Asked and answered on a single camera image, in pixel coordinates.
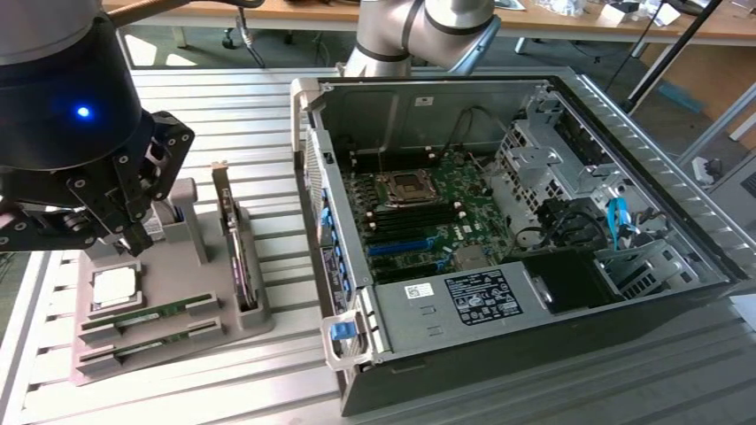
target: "white label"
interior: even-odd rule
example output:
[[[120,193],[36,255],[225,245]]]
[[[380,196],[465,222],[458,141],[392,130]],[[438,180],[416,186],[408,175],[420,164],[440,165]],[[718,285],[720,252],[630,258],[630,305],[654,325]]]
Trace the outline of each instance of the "white label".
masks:
[[[405,286],[404,291],[406,292],[408,299],[429,297],[433,295],[433,287],[429,286],[429,283]]]
[[[414,106],[433,106],[433,97],[416,97]]]

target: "barcode sticker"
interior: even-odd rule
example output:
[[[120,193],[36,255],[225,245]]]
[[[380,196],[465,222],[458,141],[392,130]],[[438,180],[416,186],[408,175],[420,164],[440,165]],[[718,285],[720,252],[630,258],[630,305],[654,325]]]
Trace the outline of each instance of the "barcode sticker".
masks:
[[[428,282],[421,283],[420,285],[405,286],[404,291],[406,292],[408,299],[429,297],[433,295],[433,287]]]

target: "metal work table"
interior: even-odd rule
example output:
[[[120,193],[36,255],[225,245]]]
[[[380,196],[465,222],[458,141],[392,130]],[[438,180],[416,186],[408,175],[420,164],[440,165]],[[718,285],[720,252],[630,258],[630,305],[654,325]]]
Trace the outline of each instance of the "metal work table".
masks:
[[[632,343],[372,413],[338,417],[336,377],[324,363],[317,335],[316,287],[288,155],[289,81],[324,73],[133,72],[144,108],[170,111],[197,134],[181,176],[197,180],[201,211],[214,208],[206,165],[229,161],[233,194],[253,217],[276,327],[168,364],[74,387],[66,373],[77,252],[37,252],[0,350],[1,422],[756,421],[756,334],[726,298],[678,316]]]

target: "blue led light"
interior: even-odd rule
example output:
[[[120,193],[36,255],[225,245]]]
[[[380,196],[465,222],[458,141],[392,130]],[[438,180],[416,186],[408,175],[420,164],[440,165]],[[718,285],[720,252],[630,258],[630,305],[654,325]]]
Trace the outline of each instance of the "blue led light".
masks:
[[[77,115],[78,117],[81,117],[81,118],[88,118],[89,115],[90,115],[90,113],[92,113],[92,112],[90,112],[89,108],[86,108],[86,106],[80,106],[80,107],[76,109],[76,115]]]

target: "metal bracket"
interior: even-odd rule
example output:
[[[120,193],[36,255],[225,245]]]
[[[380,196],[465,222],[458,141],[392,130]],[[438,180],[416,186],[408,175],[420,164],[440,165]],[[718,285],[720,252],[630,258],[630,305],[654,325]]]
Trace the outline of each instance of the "metal bracket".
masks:
[[[320,83],[316,78],[297,78],[292,81],[292,151],[300,151],[300,133],[301,133],[301,111],[310,111],[312,103],[322,95]]]

